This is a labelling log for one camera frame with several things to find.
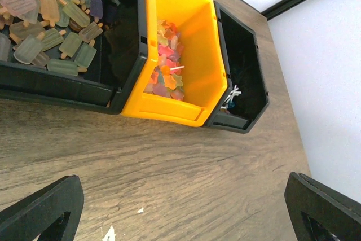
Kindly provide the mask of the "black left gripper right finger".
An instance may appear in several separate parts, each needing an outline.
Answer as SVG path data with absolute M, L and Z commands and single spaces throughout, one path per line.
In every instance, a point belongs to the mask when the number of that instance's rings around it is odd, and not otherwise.
M 297 240 L 360 240 L 360 203 L 305 174 L 291 172 L 284 192 Z

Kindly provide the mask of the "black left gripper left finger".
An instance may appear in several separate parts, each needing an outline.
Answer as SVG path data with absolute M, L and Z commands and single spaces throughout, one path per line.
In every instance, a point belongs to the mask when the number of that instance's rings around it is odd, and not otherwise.
M 79 176 L 64 176 L 1 211 L 1 240 L 73 240 L 83 206 Z

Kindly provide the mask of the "black bin with lollipops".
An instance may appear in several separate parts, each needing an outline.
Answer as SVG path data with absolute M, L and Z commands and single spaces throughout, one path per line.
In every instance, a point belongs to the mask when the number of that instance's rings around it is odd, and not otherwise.
M 248 133 L 269 105 L 254 30 L 214 2 L 228 87 L 203 127 Z

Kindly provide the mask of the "black bin with popsicle candies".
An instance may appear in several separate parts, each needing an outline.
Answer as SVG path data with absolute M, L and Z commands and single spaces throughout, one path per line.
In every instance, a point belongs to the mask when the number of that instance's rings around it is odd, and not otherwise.
M 1 98 L 122 113 L 147 38 L 146 0 L 1 0 Z

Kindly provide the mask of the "yellow bin with star candies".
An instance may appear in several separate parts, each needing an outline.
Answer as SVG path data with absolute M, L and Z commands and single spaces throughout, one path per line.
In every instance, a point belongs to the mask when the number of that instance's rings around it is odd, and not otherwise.
M 146 15 L 147 60 L 121 114 L 203 126 L 228 86 L 213 0 L 146 0 Z M 184 101 L 144 92 L 158 61 L 158 19 L 181 33 Z

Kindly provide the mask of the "orange lollipop in yellow bin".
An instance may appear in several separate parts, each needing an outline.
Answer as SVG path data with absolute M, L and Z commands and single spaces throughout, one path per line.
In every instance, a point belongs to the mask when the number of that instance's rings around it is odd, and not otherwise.
M 170 68 L 169 66 L 164 65 L 164 66 L 162 66 L 162 67 L 160 68 L 160 70 L 161 70 L 161 72 L 162 72 L 162 74 L 163 74 L 164 76 L 168 76 L 168 75 L 172 75 L 172 74 L 175 73 L 175 72 L 180 71 L 180 70 L 183 69 L 183 68 L 184 68 L 183 65 L 182 65 L 182 66 L 178 66 L 178 67 L 173 67 L 173 68 Z

